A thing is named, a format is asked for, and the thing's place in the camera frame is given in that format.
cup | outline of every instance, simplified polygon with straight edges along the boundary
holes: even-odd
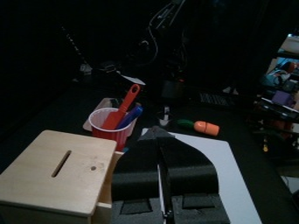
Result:
[[[122,151],[126,147],[127,137],[133,133],[134,126],[130,123],[123,129],[102,129],[101,127],[113,111],[118,111],[118,108],[95,110],[89,117],[89,122],[91,124],[93,136],[117,141],[117,151]]]

